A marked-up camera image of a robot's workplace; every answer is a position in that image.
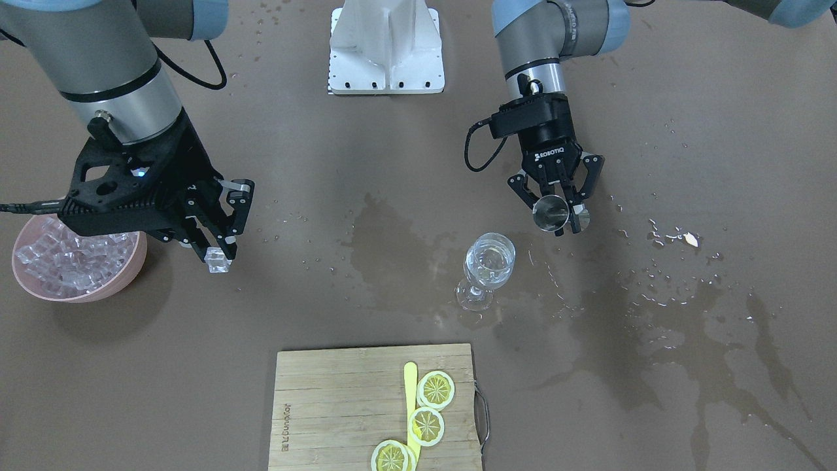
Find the yellow stick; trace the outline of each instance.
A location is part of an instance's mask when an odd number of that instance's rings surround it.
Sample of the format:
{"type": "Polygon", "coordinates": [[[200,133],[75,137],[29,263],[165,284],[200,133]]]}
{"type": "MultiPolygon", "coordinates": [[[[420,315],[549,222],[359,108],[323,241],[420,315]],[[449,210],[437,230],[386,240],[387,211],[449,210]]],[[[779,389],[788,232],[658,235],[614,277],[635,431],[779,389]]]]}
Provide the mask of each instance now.
{"type": "Polygon", "coordinates": [[[407,396],[407,447],[413,450],[416,455],[416,464],[419,462],[421,445],[410,437],[410,416],[416,410],[416,387],[419,383],[419,368],[415,363],[409,361],[404,364],[404,391],[407,396]]]}

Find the glass base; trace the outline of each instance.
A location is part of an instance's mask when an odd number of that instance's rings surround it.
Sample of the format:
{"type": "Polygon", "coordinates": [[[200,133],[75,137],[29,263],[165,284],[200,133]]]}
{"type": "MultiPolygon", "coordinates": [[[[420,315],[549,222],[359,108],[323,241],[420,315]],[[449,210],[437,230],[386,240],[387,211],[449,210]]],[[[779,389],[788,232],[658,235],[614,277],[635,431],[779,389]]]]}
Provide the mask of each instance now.
{"type": "Polygon", "coordinates": [[[467,311],[485,311],[494,301],[494,293],[475,287],[465,278],[456,286],[456,300],[467,311]]]}

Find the wooden cutting board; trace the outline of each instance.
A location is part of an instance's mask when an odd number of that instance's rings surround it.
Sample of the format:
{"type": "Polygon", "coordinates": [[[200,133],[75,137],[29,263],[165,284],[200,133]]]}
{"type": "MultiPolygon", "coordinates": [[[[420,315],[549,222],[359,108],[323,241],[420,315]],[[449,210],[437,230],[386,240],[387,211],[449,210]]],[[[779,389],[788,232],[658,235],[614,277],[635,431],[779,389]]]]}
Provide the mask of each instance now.
{"type": "Polygon", "coordinates": [[[453,401],[444,437],[421,450],[417,471],[482,471],[469,344],[279,352],[269,471],[368,471],[383,440],[407,442],[403,367],[442,370],[453,401]]]}

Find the glass of water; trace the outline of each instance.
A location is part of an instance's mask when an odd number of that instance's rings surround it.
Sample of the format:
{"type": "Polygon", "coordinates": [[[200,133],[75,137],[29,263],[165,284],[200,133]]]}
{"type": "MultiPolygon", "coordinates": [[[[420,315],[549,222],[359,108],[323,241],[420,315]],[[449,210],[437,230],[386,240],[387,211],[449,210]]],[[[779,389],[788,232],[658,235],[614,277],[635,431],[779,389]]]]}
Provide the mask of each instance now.
{"type": "Polygon", "coordinates": [[[480,236],[465,254],[465,279],[456,287],[456,300],[463,309],[485,311],[514,266],[515,246],[508,237],[496,232],[480,236]]]}

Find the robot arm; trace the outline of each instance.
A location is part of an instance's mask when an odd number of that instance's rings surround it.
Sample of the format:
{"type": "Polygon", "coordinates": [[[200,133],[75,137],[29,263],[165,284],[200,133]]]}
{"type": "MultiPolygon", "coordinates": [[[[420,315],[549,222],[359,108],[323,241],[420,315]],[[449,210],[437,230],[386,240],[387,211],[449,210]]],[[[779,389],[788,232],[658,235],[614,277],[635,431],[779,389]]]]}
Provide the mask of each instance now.
{"type": "MultiPolygon", "coordinates": [[[[631,5],[648,6],[654,1],[631,5]]],[[[727,3],[795,28],[825,13],[834,0],[727,3]]],[[[489,125],[492,137],[504,142],[517,135],[521,171],[507,183],[532,210],[542,230],[560,236],[569,224],[578,233],[589,222],[583,201],[593,195],[604,158],[584,152],[576,140],[561,62],[617,49],[630,27],[627,6],[624,0],[495,0],[492,13],[511,101],[472,127],[465,141],[466,165],[477,172],[488,164],[474,168],[468,161],[470,134],[477,127],[489,125]],[[587,169],[580,189],[575,182],[579,165],[587,169]],[[536,188],[530,189],[530,179],[536,188]]]]}
{"type": "Polygon", "coordinates": [[[208,39],[226,15],[218,0],[0,0],[0,29],[28,48],[91,135],[66,198],[0,210],[56,213],[83,236],[144,230],[203,260],[210,243],[199,222],[234,259],[254,183],[213,168],[147,32],[208,39]],[[102,177],[87,179],[100,167],[102,177]]]}

